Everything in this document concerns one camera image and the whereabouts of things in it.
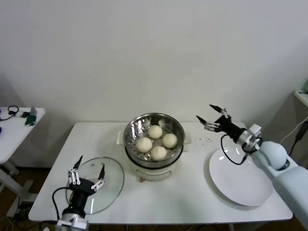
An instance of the table leg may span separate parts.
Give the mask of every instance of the table leg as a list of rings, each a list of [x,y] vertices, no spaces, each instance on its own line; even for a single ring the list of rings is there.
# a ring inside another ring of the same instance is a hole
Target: table leg
[[[33,180],[27,180],[24,186],[20,186],[16,181],[14,181],[9,175],[7,175],[2,169],[0,169],[0,181],[1,183],[9,188],[11,191],[17,194],[17,197],[13,204],[11,205],[9,211],[7,212],[8,217],[13,217],[18,205],[18,198],[19,203],[21,204],[23,201],[27,202],[34,202],[37,194],[29,193],[29,189],[33,184]]]
[[[230,230],[230,231],[234,231],[234,226],[233,226],[233,224],[228,224],[228,226],[229,226],[229,230]]]
[[[8,160],[7,162],[5,162],[4,164],[2,164],[7,170],[10,171],[11,175],[18,175],[19,171],[18,169],[14,166],[14,164]]]

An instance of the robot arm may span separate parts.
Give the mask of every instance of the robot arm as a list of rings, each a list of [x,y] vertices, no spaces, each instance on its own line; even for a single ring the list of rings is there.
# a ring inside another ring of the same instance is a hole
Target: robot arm
[[[57,221],[56,230],[88,230],[88,221],[85,220],[84,211],[87,199],[90,195],[96,193],[104,184],[105,165],[102,166],[96,183],[79,178],[78,168],[82,157],[74,164],[74,167],[68,171],[69,188],[73,191],[69,205],[62,212],[62,218]]]
[[[221,117],[215,123],[208,123],[197,116],[200,123],[206,130],[225,132],[242,147],[246,155],[251,155],[254,163],[272,180],[279,196],[308,229],[308,170],[298,166],[280,144],[263,142],[259,125],[254,124],[249,129],[239,128],[232,123],[226,109],[210,106],[221,113]]]

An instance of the glass lid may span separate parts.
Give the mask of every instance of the glass lid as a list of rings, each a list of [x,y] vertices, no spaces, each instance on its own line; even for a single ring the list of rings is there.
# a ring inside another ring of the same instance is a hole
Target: glass lid
[[[109,157],[99,157],[91,159],[78,169],[79,177],[94,183],[98,182],[98,176],[102,166],[105,164],[105,184],[93,195],[89,196],[85,206],[86,214],[94,214],[108,208],[120,195],[124,184],[124,171],[116,160]],[[72,192],[66,191],[67,202],[70,200]]]

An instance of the white cable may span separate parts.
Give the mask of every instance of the white cable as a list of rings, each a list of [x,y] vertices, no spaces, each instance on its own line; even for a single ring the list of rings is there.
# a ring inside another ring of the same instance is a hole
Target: white cable
[[[308,119],[308,116],[307,116],[302,122],[300,122],[300,123],[295,127],[295,129],[293,129],[293,131],[291,131],[288,135],[286,135],[286,136],[280,141],[280,144],[281,144],[287,137],[289,137],[293,132],[295,132],[296,129],[298,129],[298,127],[301,126],[301,124],[304,123],[307,119]]]
[[[5,218],[7,218],[7,220],[9,221],[9,224],[8,224],[8,226],[6,227],[6,231],[8,231],[8,228],[9,228],[10,225],[12,226],[12,230],[11,230],[11,231],[13,231],[13,230],[14,230],[14,225],[13,225],[13,223],[12,223],[12,219],[13,219],[13,218],[9,219],[8,217],[2,217],[2,218],[0,219],[0,222],[3,221],[3,219],[5,219]]]
[[[13,217],[11,219],[9,219],[8,217],[6,217],[6,218],[9,221],[9,225],[6,227],[6,231],[8,231],[8,228],[9,228],[10,225],[12,226],[12,230],[11,231],[14,231],[14,225],[13,225],[13,222],[12,222]]]

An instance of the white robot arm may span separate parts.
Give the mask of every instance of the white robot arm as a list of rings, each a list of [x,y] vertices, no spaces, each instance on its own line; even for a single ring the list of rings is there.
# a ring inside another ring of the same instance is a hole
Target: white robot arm
[[[272,180],[280,197],[302,225],[308,229],[308,170],[298,166],[280,144],[271,141],[263,142],[260,126],[254,124],[249,129],[239,128],[232,123],[231,116],[226,109],[210,106],[222,116],[215,123],[207,123],[197,116],[201,124],[206,130],[225,132],[242,147],[246,155],[250,154],[254,163]]]

